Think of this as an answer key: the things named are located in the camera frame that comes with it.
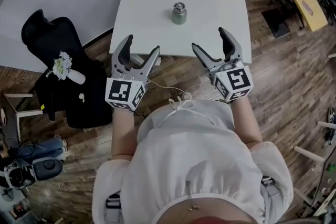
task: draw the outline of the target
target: sleeve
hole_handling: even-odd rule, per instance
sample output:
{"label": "sleeve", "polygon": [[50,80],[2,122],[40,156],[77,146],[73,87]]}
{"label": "sleeve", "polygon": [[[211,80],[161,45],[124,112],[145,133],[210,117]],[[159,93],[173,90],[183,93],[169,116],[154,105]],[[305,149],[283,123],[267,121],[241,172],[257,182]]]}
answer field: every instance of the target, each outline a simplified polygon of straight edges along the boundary
{"label": "sleeve", "polygon": [[293,200],[293,183],[280,151],[271,142],[262,142],[250,149],[252,159],[264,176],[273,178],[283,196],[283,213]]}
{"label": "sleeve", "polygon": [[95,224],[105,224],[106,199],[121,190],[129,164],[129,161],[116,159],[105,162],[99,167],[92,199],[92,218]]}

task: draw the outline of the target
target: white flower pot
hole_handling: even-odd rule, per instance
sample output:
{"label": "white flower pot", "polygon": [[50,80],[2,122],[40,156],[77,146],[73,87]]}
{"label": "white flower pot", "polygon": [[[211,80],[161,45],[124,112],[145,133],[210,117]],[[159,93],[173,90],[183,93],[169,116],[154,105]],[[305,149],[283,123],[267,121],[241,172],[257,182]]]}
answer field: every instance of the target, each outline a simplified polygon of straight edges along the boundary
{"label": "white flower pot", "polygon": [[67,77],[71,79],[73,82],[80,85],[82,85],[85,82],[85,76],[82,73],[77,72],[73,69],[69,69]]}

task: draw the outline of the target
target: flower pot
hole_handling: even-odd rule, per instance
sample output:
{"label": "flower pot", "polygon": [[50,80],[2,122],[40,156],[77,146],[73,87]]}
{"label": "flower pot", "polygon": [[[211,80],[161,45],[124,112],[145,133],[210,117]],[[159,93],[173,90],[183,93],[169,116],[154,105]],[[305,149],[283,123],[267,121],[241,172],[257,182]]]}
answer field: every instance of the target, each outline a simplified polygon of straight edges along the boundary
{"label": "flower pot", "polygon": [[73,69],[69,69],[67,77],[71,79],[73,82],[80,85],[82,85],[85,82],[85,76],[82,73],[79,73]]}

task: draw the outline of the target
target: drawstring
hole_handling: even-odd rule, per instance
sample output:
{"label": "drawstring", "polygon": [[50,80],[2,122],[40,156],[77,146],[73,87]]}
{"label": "drawstring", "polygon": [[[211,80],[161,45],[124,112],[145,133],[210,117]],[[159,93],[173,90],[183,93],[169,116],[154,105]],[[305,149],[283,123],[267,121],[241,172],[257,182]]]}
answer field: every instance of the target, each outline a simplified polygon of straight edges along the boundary
{"label": "drawstring", "polygon": [[[215,125],[215,123],[214,123],[209,117],[207,117],[206,115],[204,115],[204,114],[202,114],[202,113],[199,113],[199,112],[197,112],[197,111],[192,110],[192,108],[195,107],[195,101],[194,101],[194,100],[192,100],[192,99],[188,99],[188,100],[185,100],[185,101],[182,103],[181,97],[178,96],[177,99],[178,99],[178,101],[179,101],[179,104],[178,104],[178,105],[175,103],[175,101],[174,101],[173,99],[170,99],[170,98],[168,99],[168,101],[169,101],[169,105],[172,107],[173,111],[170,112],[170,113],[163,119],[163,121],[161,122],[161,124],[160,124],[157,128],[160,128],[161,125],[162,125],[162,124],[163,124],[163,123],[164,123],[164,122],[165,122],[171,115],[174,115],[177,111],[180,111],[180,110],[189,111],[189,112],[191,112],[191,113],[193,113],[193,114],[196,114],[196,115],[198,115],[198,116],[201,116],[201,117],[207,119],[208,121],[210,121],[213,125]],[[183,106],[184,106],[185,104],[187,104],[187,103],[191,103],[191,104],[192,104],[190,108],[184,108],[184,107],[183,107]]]}

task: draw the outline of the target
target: white marker cube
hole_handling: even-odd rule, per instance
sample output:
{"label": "white marker cube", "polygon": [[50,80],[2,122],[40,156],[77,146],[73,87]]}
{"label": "white marker cube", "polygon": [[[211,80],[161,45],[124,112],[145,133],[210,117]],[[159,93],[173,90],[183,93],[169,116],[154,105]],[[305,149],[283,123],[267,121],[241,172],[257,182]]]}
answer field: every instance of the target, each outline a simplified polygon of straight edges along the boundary
{"label": "white marker cube", "polygon": [[216,73],[213,84],[227,102],[248,95],[254,86],[248,66]]}
{"label": "white marker cube", "polygon": [[107,79],[105,101],[113,108],[134,111],[144,94],[145,87],[142,81]]}

